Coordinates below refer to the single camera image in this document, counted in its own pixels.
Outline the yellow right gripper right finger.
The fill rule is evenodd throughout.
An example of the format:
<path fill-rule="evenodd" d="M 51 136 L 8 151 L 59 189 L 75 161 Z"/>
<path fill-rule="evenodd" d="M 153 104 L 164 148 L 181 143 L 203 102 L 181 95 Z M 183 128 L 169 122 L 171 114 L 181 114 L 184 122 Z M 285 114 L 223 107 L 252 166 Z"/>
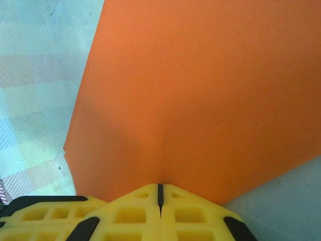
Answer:
<path fill-rule="evenodd" d="M 160 185 L 162 241 L 257 241 L 236 213 L 174 185 Z"/>

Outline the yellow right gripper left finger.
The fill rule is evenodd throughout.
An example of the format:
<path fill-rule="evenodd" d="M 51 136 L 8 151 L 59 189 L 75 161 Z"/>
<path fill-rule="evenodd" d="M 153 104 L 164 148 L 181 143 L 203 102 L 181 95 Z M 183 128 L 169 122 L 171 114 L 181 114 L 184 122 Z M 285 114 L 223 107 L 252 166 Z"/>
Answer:
<path fill-rule="evenodd" d="M 87 214 L 66 241 L 161 241 L 161 185 L 148 184 Z"/>

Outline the orange paper sheet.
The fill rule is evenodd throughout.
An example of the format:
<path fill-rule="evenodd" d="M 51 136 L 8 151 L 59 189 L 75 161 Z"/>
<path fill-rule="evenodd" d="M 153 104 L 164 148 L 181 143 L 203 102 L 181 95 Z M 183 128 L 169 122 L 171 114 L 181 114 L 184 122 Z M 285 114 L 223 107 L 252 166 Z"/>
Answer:
<path fill-rule="evenodd" d="M 321 0 L 105 0 L 64 150 L 108 202 L 224 204 L 321 155 Z"/>

